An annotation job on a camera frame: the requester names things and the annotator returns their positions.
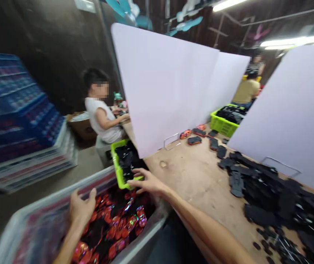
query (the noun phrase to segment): stool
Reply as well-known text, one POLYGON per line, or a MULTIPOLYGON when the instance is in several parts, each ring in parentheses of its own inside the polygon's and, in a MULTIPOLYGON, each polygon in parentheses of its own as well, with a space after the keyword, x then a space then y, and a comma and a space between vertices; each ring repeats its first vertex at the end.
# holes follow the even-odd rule
POLYGON ((107 144, 101 140, 101 137, 98 135, 96 138, 96 151, 99 158, 102 161, 102 164, 105 168, 113 164, 112 155, 110 153, 110 144, 107 144))

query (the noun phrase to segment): cardboard box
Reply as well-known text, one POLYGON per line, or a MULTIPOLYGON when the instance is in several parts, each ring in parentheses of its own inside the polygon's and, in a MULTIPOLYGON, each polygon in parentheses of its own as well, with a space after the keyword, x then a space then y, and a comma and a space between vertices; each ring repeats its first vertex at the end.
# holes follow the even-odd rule
POLYGON ((97 137, 97 133, 92 129, 90 119, 72 121, 75 116, 83 113, 85 112, 75 112, 74 114, 67 115, 67 123, 73 129, 73 131, 82 138, 82 140, 86 141, 95 139, 97 137))

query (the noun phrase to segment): wooden table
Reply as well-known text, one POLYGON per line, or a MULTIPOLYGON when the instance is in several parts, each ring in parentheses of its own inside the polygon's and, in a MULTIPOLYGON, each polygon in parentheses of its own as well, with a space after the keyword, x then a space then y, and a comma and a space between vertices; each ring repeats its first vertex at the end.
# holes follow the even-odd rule
MULTIPOLYGON (((135 135, 131 122, 122 123, 124 130, 136 145, 135 135)), ((217 135, 219 144, 226 138, 217 135)), ((144 159, 150 171, 166 185, 174 189, 183 199, 193 206, 206 212, 215 220, 224 225, 253 255, 257 263, 267 263, 264 250, 256 250, 253 242, 260 244, 263 237, 257 233, 260 227, 249 223, 243 213, 245 199, 237 198, 230 193, 229 176, 225 170, 218 167, 220 161, 216 152, 209 149, 209 139, 202 139, 201 144, 189 146, 186 140, 167 151, 162 148, 152 156, 144 159)), ((297 245, 302 246, 295 231, 284 228, 286 236, 297 245)), ((272 256, 276 263, 280 263, 280 257, 274 252, 272 256)))

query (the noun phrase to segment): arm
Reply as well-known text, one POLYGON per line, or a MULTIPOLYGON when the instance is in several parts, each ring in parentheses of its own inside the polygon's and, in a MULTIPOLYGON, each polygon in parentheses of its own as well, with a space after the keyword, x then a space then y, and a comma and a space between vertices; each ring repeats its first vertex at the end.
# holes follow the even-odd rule
POLYGON ((148 191, 167 200, 186 220, 199 238, 209 247, 222 263, 251 264, 255 263, 244 247, 220 223, 183 200, 175 191, 164 185, 151 172, 135 169, 135 175, 143 175, 144 181, 130 180, 131 186, 140 187, 136 193, 148 191))
POLYGON ((262 63, 261 66, 258 69, 258 76, 261 76, 263 71, 264 71, 264 67, 265 67, 265 63, 262 63))
POLYGON ((87 200, 82 200, 75 190, 70 197, 71 225, 64 238, 63 245, 53 264, 70 264, 74 250, 90 220, 96 205, 96 189, 92 189, 87 200))
POLYGON ((259 82, 256 82, 256 87, 254 88, 252 99, 257 98, 260 88, 261 88, 261 84, 259 82))
POLYGON ((107 113, 102 109, 102 108, 97 108, 96 110, 96 120, 101 126, 101 128, 107 130, 109 128, 115 127, 118 125, 121 121, 124 121, 126 119, 129 119, 130 115, 129 114, 124 114, 119 117, 117 117, 114 120, 109 120, 107 118, 107 113))

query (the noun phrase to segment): stacked crate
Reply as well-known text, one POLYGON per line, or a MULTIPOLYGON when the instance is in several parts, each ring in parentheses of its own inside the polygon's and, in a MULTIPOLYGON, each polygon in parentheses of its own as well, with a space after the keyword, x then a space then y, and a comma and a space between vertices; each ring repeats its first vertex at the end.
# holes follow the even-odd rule
POLYGON ((18 57, 0 54, 0 190, 15 191, 76 159, 65 118, 18 57))

